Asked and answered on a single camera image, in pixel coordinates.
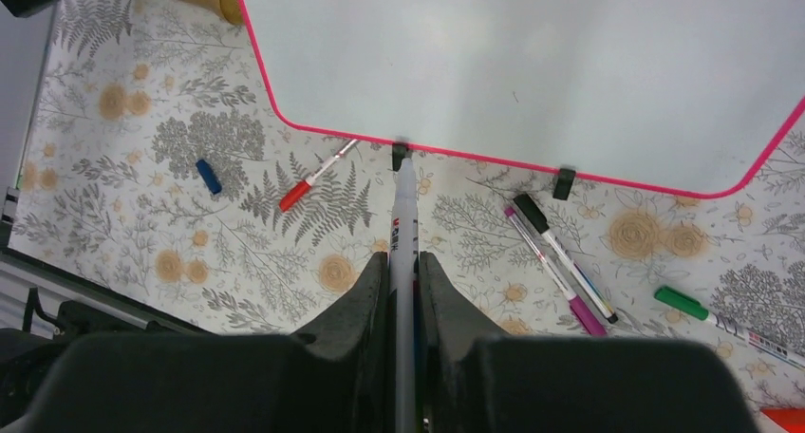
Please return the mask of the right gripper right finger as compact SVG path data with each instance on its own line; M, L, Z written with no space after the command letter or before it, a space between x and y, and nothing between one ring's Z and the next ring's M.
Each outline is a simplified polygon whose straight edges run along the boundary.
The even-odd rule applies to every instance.
M704 345L512 335L438 259L418 264L434 432L754 432L739 385Z

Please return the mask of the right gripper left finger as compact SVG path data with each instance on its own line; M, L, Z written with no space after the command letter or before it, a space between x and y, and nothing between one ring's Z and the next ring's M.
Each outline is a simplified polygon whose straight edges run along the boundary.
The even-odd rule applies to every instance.
M181 332L70 303L1 332L5 432L386 432L388 263L291 333Z

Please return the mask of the blue marker cap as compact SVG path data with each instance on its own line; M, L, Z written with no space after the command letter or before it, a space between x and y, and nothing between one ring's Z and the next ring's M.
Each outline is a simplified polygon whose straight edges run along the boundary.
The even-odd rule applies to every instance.
M208 163L206 160L198 160L196 162L196 169L205 186L212 195L218 195L222 192L222 185L210 163Z

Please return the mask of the pink framed whiteboard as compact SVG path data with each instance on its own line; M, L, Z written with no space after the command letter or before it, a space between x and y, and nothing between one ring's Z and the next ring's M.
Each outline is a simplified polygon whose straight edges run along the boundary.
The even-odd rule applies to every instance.
M286 125L695 198L804 111L804 0L239 0Z

